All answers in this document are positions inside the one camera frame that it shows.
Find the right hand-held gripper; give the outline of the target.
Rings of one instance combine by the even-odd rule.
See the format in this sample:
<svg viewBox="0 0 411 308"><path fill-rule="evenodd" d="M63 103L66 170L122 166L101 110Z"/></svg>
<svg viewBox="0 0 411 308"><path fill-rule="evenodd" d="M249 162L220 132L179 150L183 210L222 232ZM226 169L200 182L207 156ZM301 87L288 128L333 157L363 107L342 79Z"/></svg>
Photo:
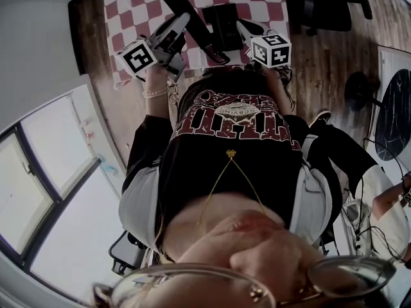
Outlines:
<svg viewBox="0 0 411 308"><path fill-rule="evenodd" d="M267 68L290 66L292 45L289 39L260 22L238 19L237 30L247 46L245 55Z"/></svg>

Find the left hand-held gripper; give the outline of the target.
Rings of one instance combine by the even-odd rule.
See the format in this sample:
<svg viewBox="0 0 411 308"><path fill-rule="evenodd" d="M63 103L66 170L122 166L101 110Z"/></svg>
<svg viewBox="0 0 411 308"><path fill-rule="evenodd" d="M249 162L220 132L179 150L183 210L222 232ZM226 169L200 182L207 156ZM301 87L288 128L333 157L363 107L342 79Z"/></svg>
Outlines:
<svg viewBox="0 0 411 308"><path fill-rule="evenodd" d="M186 67L181 53L186 44L184 32L189 21L188 13L174 15L150 37L139 37L117 52L117 60L131 76L144 76L147 68L155 64L163 66L170 76L180 76Z"/></svg>

